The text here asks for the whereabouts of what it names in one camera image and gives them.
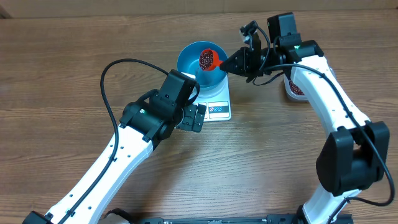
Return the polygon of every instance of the wooden surface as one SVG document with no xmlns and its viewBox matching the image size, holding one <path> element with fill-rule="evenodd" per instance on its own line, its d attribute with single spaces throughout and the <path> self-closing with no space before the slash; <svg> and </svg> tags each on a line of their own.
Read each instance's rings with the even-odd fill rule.
<svg viewBox="0 0 398 224">
<path fill-rule="evenodd" d="M 12 18 L 395 9 L 398 0 L 0 0 Z"/>
<path fill-rule="evenodd" d="M 113 134 L 100 94 L 104 67 L 139 58 L 175 68 L 198 40 L 231 55 L 238 29 L 280 12 L 0 21 L 0 223 L 45 213 L 79 181 Z M 302 39 L 315 39 L 352 101 L 391 131 L 387 165 L 398 179 L 398 11 L 298 12 Z M 164 75 L 124 63 L 105 79 L 117 118 Z M 308 103 L 290 102 L 282 78 L 267 86 L 229 75 L 233 117 L 201 133 L 174 131 L 128 178 L 106 211 L 165 218 L 294 213 L 318 185 L 324 132 Z M 361 194 L 388 196 L 387 181 Z M 353 202 L 357 223 L 397 223 L 398 204 Z"/>
</svg>

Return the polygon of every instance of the red cup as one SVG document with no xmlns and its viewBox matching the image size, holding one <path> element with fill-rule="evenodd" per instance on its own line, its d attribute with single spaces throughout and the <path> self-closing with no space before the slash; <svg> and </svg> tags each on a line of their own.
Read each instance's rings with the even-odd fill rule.
<svg viewBox="0 0 398 224">
<path fill-rule="evenodd" d="M 213 62 L 211 63 L 210 67 L 205 69 L 205 71 L 212 71 L 216 67 L 219 67 L 221 65 L 221 63 L 223 63 L 223 61 L 218 59 L 218 54 L 215 50 L 205 49 L 201 52 L 200 56 L 202 56 L 204 53 L 209 52 L 209 51 L 211 51 L 211 53 L 213 53 Z"/>
</svg>

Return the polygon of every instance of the blue bowl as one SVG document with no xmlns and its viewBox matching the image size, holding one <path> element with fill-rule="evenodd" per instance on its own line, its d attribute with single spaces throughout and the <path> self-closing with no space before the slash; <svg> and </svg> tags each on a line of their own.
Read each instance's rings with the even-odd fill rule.
<svg viewBox="0 0 398 224">
<path fill-rule="evenodd" d="M 209 41 L 199 41 L 186 46 L 177 60 L 177 70 L 196 75 L 200 90 L 215 88 L 226 76 L 226 72 L 221 71 L 218 67 L 212 71 L 203 71 L 199 67 L 200 54 L 205 49 L 215 50 L 218 58 L 222 61 L 228 58 L 225 51 L 218 45 Z"/>
</svg>

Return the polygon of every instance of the white container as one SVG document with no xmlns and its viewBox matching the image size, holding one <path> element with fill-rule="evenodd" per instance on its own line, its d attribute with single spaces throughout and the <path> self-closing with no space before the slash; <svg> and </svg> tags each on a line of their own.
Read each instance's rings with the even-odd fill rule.
<svg viewBox="0 0 398 224">
<path fill-rule="evenodd" d="M 335 71 L 329 68 L 333 76 L 336 78 Z M 287 79 L 286 75 L 284 75 L 284 82 L 285 82 L 285 90 L 287 93 L 287 97 L 295 102 L 308 102 L 308 99 L 305 95 L 297 95 L 295 94 L 292 89 L 290 89 L 289 80 Z"/>
</svg>

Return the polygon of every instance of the wall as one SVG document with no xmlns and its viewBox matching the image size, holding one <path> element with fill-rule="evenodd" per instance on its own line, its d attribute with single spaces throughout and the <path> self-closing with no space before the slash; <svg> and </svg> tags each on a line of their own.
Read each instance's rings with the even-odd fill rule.
<svg viewBox="0 0 398 224">
<path fill-rule="evenodd" d="M 393 9 L 398 0 L 0 0 L 13 18 Z"/>
</svg>

